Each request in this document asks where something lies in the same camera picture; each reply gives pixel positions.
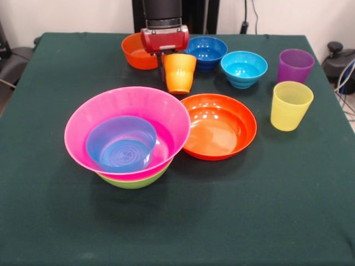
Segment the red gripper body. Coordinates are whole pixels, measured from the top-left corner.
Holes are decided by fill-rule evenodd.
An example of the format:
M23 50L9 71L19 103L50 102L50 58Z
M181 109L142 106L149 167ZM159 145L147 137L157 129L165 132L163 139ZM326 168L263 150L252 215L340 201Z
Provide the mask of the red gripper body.
M147 53L185 50L189 43L189 29L186 25L168 29L143 28L140 36Z

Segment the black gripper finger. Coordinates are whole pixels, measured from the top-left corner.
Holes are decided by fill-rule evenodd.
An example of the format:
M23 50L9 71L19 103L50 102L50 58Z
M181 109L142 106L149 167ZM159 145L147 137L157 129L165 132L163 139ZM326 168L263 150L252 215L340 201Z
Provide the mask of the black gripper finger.
M166 53L164 52L158 52L156 53L156 58L158 61L158 70L159 70L159 75L161 77L162 82L166 82L166 77L165 77L165 68L164 68L164 57L166 56Z

